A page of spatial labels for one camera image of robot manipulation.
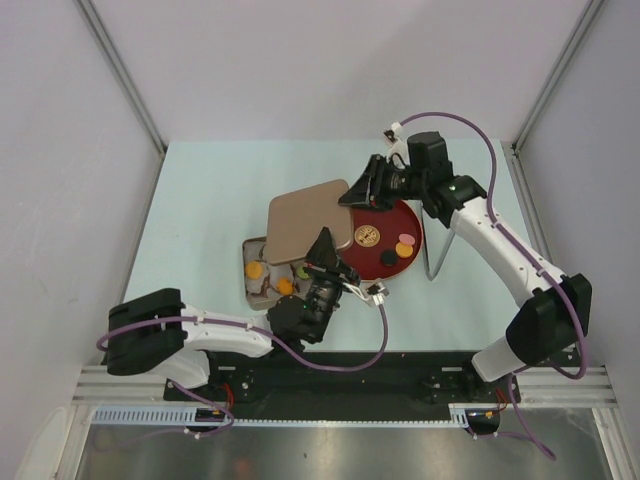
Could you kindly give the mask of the gold tin lid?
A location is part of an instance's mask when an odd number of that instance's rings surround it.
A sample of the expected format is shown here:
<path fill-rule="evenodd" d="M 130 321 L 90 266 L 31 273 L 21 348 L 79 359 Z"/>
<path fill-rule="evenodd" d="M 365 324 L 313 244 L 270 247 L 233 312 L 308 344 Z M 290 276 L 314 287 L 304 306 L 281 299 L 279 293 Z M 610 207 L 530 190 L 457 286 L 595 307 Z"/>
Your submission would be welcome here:
<path fill-rule="evenodd" d="M 274 197 L 268 208 L 265 260 L 280 265 L 303 259 L 324 227 L 338 251 L 350 247 L 353 214 L 338 204 L 348 188 L 337 179 Z"/>

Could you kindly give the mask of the metal serving tongs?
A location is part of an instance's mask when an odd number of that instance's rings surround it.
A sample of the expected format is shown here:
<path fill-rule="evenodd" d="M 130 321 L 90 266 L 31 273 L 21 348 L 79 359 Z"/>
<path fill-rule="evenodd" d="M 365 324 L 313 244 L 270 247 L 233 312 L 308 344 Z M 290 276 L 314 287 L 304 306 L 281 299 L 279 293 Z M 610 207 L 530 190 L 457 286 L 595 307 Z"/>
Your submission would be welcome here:
<path fill-rule="evenodd" d="M 423 231 L 423 250 L 426 276 L 430 281 L 436 279 L 446 260 L 455 238 L 455 233 L 445 228 L 439 220 L 421 213 Z"/>

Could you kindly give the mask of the orange fish-shaped cookie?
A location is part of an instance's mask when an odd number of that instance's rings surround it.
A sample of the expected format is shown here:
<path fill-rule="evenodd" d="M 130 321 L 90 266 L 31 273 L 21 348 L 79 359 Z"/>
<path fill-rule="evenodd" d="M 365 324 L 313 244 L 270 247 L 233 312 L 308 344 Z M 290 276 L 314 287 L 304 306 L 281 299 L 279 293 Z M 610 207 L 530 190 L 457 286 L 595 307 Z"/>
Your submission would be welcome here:
<path fill-rule="evenodd" d="M 278 279 L 276 289 L 283 296 L 292 295 L 295 292 L 294 284 L 284 277 Z"/>

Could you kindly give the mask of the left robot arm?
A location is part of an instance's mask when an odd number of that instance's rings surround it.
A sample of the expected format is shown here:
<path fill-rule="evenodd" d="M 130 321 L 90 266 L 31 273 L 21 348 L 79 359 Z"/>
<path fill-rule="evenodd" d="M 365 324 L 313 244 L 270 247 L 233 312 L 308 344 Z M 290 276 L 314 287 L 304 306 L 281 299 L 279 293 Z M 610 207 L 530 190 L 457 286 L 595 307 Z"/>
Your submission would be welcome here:
<path fill-rule="evenodd" d="M 113 307 L 108 337 L 100 341 L 113 376 L 153 372 L 186 388 L 210 377 L 210 353 L 249 358 L 268 355 L 277 342 L 294 352 L 322 341 L 342 293 L 359 286 L 360 275 L 322 228 L 303 261 L 311 284 L 303 296 L 281 297 L 260 316 L 208 313 L 183 302 L 180 290 L 164 288 Z"/>

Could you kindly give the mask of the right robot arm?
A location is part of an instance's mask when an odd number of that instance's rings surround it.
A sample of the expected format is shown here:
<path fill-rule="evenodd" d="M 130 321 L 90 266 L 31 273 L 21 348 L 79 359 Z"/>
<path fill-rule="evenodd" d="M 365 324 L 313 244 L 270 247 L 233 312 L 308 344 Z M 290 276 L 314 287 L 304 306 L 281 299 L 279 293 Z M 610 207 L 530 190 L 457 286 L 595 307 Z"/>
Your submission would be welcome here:
<path fill-rule="evenodd" d="M 519 310 L 503 337 L 476 353 L 473 368 L 485 382 L 538 366 L 563 349 L 583 348 L 592 286 L 566 275 L 524 244 L 492 207 L 491 195 L 468 175 L 457 175 L 445 140 L 423 132 L 407 140 L 394 131 L 388 155 L 373 155 L 339 204 L 384 212 L 416 200 L 429 217 L 465 240 L 506 285 Z"/>

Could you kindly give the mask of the orange biscuit cookie bottom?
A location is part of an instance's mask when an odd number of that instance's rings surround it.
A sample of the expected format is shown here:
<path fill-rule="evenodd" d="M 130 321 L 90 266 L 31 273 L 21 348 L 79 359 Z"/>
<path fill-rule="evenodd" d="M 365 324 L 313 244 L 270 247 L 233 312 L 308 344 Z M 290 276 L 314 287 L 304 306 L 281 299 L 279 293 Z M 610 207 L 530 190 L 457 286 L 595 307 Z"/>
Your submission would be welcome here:
<path fill-rule="evenodd" d="M 245 265 L 246 277 L 251 280 L 259 279 L 264 272 L 264 267 L 259 261 L 251 261 Z"/>

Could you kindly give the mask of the green sandwich cookie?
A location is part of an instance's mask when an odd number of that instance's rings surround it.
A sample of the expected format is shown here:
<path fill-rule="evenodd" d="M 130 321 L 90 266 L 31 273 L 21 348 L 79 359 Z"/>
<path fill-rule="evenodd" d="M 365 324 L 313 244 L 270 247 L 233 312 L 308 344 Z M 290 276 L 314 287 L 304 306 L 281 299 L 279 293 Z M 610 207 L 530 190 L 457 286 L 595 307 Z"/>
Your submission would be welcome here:
<path fill-rule="evenodd" d="M 308 279 L 309 275 L 306 272 L 305 268 L 300 266 L 296 269 L 296 275 L 300 278 L 300 279 Z"/>

